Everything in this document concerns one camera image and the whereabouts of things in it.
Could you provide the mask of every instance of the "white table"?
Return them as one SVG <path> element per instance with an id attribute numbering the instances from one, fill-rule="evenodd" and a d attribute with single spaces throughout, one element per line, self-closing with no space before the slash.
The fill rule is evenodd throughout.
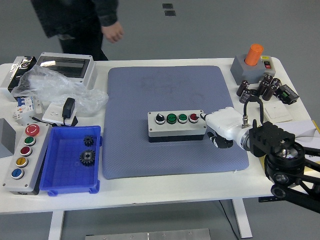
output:
<path id="1" fill-rule="evenodd" d="M 273 58 L 276 69 L 276 77 L 282 84 L 287 84 L 295 90 L 281 62 Z M 169 59 L 169 60 L 128 60 L 128 61 L 100 61 L 97 62 L 98 77 L 95 88 L 106 91 L 108 72 L 116 67 L 134 66 L 218 66 L 224 76 L 229 89 L 234 108 L 243 112 L 243 104 L 236 95 L 238 86 L 230 72 L 233 58 L 216 59 Z M 10 69 L 11 64 L 0 65 L 0 84 Z M 0 118 L 16 130 L 18 141 L 25 127 L 19 126 L 12 118 L 11 111 L 16 106 L 9 102 L 6 97 L 0 95 Z M 259 120 L 258 104 L 248 104 L 248 116 L 252 121 Z M 293 121 L 309 120 L 310 116 L 300 99 L 292 105 L 285 106 L 293 116 Z M 77 117 L 78 126 L 100 125 L 103 130 L 105 111 L 101 110 L 93 117 Z M 232 199 L 239 221 L 242 238 L 252 237 L 249 222 L 246 216 L 242 198 L 270 196 L 273 185 L 262 169 L 259 160 L 248 153 L 249 167 L 236 172 L 186 174 L 135 177 L 106 180 L 102 175 L 101 156 L 99 166 L 100 191 L 97 194 L 72 193 L 59 194 L 50 197 L 41 191 L 38 195 L 14 195 L 0 187 L 0 213 L 36 213 L 53 212 L 49 238 L 60 238 L 64 211 L 125 207 L 135 205 L 153 205 L 167 203 L 200 202 Z M 12 157 L 0 159 L 0 178 L 3 180 Z M 308 174 L 317 176 L 312 171 Z"/>

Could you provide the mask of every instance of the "red button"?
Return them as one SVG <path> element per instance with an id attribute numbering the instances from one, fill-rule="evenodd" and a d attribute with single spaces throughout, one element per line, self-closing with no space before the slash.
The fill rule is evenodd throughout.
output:
<path id="1" fill-rule="evenodd" d="M 24 157 L 28 157 L 32 153 L 32 149 L 28 146 L 21 148 L 20 154 Z"/>
<path id="2" fill-rule="evenodd" d="M 199 117 L 197 116 L 197 114 L 195 114 L 195 113 L 190 114 L 189 121 L 191 123 L 195 124 L 196 122 L 198 122 L 198 120 L 199 120 Z"/>
<path id="3" fill-rule="evenodd" d="M 26 129 L 24 130 L 25 134 L 31 137 L 37 135 L 39 131 L 40 131 L 40 127 L 37 124 L 31 124 L 27 126 Z"/>

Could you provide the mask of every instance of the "plastic bag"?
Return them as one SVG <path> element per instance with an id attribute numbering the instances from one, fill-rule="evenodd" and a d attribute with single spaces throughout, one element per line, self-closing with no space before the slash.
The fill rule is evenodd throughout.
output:
<path id="1" fill-rule="evenodd" d="M 41 102 L 58 106 L 63 106 L 67 98 L 73 98 L 76 111 L 85 115 L 97 113 L 109 99 L 108 94 L 99 89 L 88 90 L 59 72 L 38 65 L 21 77 L 11 94 L 14 97 L 36 97 Z"/>

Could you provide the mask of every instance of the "blue plastic tray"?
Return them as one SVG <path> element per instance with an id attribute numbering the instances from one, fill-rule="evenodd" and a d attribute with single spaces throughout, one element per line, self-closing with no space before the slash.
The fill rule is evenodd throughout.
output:
<path id="1" fill-rule="evenodd" d="M 89 192 L 96 194 L 98 180 L 99 148 L 102 146 L 100 126 L 53 127 L 40 180 L 40 190 L 49 196 Z M 93 138 L 86 146 L 85 136 Z M 94 165 L 85 166 L 80 155 L 85 150 L 95 151 Z"/>

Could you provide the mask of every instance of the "black pants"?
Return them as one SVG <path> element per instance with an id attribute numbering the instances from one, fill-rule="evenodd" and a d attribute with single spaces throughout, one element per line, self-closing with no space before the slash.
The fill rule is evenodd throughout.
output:
<path id="1" fill-rule="evenodd" d="M 103 37 L 98 18 L 58 35 L 63 53 L 91 55 L 94 61 L 108 60 L 101 50 Z"/>

